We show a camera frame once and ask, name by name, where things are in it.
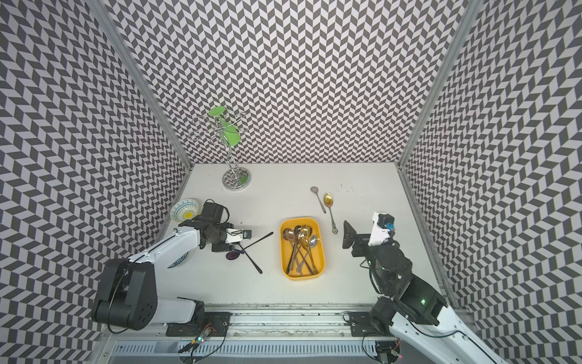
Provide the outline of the purple spoon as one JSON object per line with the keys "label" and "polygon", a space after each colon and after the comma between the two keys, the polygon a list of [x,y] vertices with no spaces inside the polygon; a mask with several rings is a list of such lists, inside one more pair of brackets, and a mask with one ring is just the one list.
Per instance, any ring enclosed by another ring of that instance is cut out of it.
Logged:
{"label": "purple spoon", "polygon": [[259,274],[263,274],[262,269],[259,267],[259,265],[254,261],[254,259],[247,253],[247,251],[245,250],[245,248],[242,246],[241,243],[235,243],[235,245],[238,246],[239,250],[249,259],[249,261],[251,262],[251,264],[253,264],[253,266],[255,267],[256,271]]}

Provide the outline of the yellow plastic storage box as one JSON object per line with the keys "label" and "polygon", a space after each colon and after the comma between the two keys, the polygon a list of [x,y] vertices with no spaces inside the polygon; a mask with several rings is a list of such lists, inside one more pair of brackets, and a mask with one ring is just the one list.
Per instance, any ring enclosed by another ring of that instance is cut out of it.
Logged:
{"label": "yellow plastic storage box", "polygon": [[[286,267],[289,262],[289,258],[291,257],[292,253],[292,244],[289,241],[286,241],[283,238],[283,231],[286,228],[293,229],[295,226],[299,225],[302,227],[303,225],[307,225],[312,228],[312,235],[316,235],[318,237],[318,242],[314,248],[312,248],[312,255],[315,260],[315,266],[319,271],[316,275],[311,275],[307,268],[303,269],[303,275],[300,275],[296,271],[296,265],[293,265],[293,269],[291,273],[286,273]],[[291,280],[298,281],[298,280],[306,280],[311,278],[319,277],[326,267],[326,261],[324,256],[324,247],[322,242],[322,233],[317,221],[313,218],[305,217],[305,218],[291,218],[283,222],[280,226],[280,258],[281,258],[281,269],[283,274]]]}

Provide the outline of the gold round spoon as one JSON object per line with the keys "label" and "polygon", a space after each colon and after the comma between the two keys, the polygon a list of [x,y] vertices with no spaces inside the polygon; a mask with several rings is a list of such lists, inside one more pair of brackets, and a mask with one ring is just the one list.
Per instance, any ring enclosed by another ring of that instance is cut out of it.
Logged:
{"label": "gold round spoon", "polygon": [[301,239],[301,243],[302,243],[303,247],[306,249],[309,260],[311,262],[312,274],[316,275],[319,273],[319,271],[317,270],[317,268],[315,266],[315,261],[314,261],[313,256],[312,256],[311,241],[310,241],[310,236],[312,236],[312,228],[307,226],[307,225],[303,225],[301,227],[301,233],[303,234],[303,237]]}

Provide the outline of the copper handled spoon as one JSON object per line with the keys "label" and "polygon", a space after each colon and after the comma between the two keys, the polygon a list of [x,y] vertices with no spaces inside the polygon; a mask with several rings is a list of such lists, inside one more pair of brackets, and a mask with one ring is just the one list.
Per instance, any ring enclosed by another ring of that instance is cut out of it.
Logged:
{"label": "copper handled spoon", "polygon": [[297,258],[300,251],[299,235],[295,232],[294,229],[287,228],[283,232],[283,236],[293,244],[291,257],[289,258],[289,263],[286,268],[286,273],[289,274],[293,269],[293,265],[299,265],[299,259]]}

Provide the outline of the silver teaspoon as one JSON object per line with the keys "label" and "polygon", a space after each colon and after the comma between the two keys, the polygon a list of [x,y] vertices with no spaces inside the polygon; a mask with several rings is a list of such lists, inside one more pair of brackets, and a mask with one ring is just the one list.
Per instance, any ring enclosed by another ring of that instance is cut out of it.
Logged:
{"label": "silver teaspoon", "polygon": [[309,260],[313,261],[312,247],[314,246],[313,244],[318,242],[318,237],[316,235],[312,235],[308,238],[306,233],[296,234],[295,231],[287,228],[283,231],[283,238],[286,241],[289,241],[293,246],[291,257],[289,258],[289,262],[286,267],[286,273],[290,273],[294,263],[296,264],[296,270],[300,274],[303,273],[304,268],[307,268],[311,275],[318,273],[316,268],[313,268],[308,264]]}

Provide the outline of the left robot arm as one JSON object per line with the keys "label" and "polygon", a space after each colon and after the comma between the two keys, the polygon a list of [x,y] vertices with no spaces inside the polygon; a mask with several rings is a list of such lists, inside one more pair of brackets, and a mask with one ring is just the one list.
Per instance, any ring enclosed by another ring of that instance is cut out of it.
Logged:
{"label": "left robot arm", "polygon": [[213,200],[183,221],[171,236],[127,259],[110,259],[100,276],[91,309],[94,322],[139,331],[150,324],[189,324],[205,316],[205,304],[184,297],[159,295],[159,278],[180,257],[208,244],[224,244],[232,224],[223,221],[228,208]]}

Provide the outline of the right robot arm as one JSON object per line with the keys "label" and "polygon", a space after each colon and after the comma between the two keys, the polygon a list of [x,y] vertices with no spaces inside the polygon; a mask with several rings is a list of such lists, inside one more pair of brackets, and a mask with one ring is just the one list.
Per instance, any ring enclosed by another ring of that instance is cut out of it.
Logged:
{"label": "right robot arm", "polygon": [[435,363],[504,362],[436,288],[413,273],[412,261],[394,239],[391,215],[375,215],[369,234],[357,233],[348,222],[343,229],[343,248],[365,259],[379,294],[369,312],[376,333],[405,341]]}

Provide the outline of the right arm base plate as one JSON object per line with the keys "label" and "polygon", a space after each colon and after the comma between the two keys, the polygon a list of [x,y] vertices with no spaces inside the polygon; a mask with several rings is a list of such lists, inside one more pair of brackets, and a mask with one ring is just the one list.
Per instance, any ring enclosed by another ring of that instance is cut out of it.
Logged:
{"label": "right arm base plate", "polygon": [[344,318],[353,337],[390,336],[390,317],[379,312],[347,312]]}

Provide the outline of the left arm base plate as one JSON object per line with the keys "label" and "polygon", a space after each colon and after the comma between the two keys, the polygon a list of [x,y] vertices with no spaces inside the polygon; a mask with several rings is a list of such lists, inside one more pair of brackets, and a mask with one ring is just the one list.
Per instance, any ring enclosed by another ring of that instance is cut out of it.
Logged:
{"label": "left arm base plate", "polygon": [[231,312],[207,312],[186,324],[169,324],[165,335],[171,338],[195,338],[200,336],[205,329],[210,329],[212,337],[224,337],[231,317]]}

